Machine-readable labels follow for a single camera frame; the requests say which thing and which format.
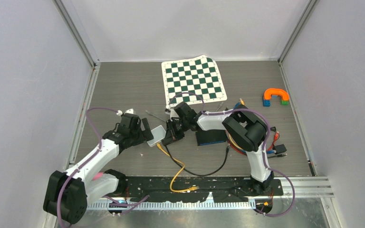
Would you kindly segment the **black network switch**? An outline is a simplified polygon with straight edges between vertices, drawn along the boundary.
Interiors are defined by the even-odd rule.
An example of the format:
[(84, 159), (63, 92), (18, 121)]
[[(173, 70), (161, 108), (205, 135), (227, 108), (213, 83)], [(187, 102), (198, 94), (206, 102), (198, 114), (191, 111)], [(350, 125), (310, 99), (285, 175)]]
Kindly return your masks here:
[(227, 141), (226, 133), (223, 130), (198, 131), (195, 133), (198, 146), (224, 143)]

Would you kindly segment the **small white grey hub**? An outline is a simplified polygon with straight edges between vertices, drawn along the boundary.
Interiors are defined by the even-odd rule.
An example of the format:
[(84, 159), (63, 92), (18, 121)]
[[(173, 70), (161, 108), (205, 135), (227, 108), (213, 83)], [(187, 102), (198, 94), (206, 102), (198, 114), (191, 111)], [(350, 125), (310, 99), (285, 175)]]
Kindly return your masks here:
[(156, 146), (157, 143), (159, 143), (161, 140), (163, 140), (166, 136), (166, 130), (162, 125), (159, 125), (151, 130), (151, 133), (153, 135), (153, 139), (149, 140), (147, 144), (150, 147)]

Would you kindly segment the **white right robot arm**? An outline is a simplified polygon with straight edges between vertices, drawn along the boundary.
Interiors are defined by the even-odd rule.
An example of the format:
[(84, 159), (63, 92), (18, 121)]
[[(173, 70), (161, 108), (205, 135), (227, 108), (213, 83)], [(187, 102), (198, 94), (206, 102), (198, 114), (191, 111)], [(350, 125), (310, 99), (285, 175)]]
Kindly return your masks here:
[(250, 183), (255, 193), (266, 194), (271, 189), (274, 173), (270, 169), (266, 155), (266, 139), (270, 133), (264, 120), (238, 104), (227, 111), (194, 111), (187, 103), (179, 103), (166, 122), (164, 146), (181, 140), (188, 130), (208, 132), (222, 130), (231, 137), (230, 141), (246, 153), (250, 163)]

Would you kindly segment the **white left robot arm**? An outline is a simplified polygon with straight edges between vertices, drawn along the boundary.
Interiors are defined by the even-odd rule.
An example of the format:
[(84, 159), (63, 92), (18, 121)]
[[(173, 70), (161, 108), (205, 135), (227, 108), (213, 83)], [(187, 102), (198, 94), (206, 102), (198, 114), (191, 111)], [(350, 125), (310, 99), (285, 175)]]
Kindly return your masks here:
[(147, 118), (123, 113), (115, 128), (99, 136), (98, 145), (81, 161), (66, 171), (54, 171), (48, 180), (43, 210), (69, 224), (78, 223), (87, 207), (112, 193), (126, 193), (126, 176), (109, 169), (96, 175), (124, 150), (154, 138)]

